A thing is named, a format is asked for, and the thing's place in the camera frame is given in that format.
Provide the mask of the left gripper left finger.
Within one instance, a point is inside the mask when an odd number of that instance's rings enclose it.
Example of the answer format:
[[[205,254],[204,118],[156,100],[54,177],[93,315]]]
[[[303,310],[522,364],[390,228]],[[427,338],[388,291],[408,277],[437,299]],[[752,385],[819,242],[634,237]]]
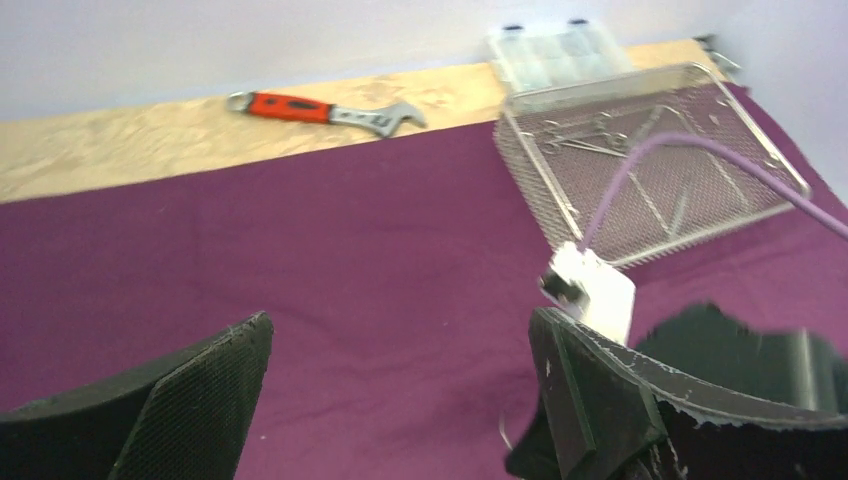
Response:
[[[4,479],[232,479],[271,355],[264,312],[1,415]]]

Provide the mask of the purple cloth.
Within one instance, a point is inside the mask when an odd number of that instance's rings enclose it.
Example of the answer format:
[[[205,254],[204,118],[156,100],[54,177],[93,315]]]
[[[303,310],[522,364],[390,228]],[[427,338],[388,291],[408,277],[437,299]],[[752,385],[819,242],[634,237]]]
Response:
[[[628,341],[540,288],[548,244],[481,126],[1,208],[1,415],[258,312],[232,479],[843,479],[847,212],[713,140],[787,211],[627,268]]]

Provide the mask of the clear plastic compartment box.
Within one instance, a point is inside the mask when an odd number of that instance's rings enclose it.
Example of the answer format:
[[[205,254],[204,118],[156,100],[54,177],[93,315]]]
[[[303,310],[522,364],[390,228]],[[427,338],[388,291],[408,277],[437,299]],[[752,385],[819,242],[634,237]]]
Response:
[[[486,38],[490,65],[510,94],[592,82],[634,70],[626,50],[597,19],[511,24]]]

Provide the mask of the metal wire mesh tray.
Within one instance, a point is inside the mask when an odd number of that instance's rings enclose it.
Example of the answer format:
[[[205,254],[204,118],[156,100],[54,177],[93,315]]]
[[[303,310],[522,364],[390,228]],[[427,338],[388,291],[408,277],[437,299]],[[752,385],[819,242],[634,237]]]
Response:
[[[707,67],[682,63],[597,82],[510,96],[495,143],[548,244],[582,239],[628,153],[614,157],[566,149],[546,155],[522,132],[544,120],[566,125],[613,116],[630,137],[629,152],[660,133],[713,140],[746,157],[803,198],[811,189],[738,95]],[[790,208],[783,195],[700,146],[659,146],[627,174],[590,248],[627,268],[744,228]]]

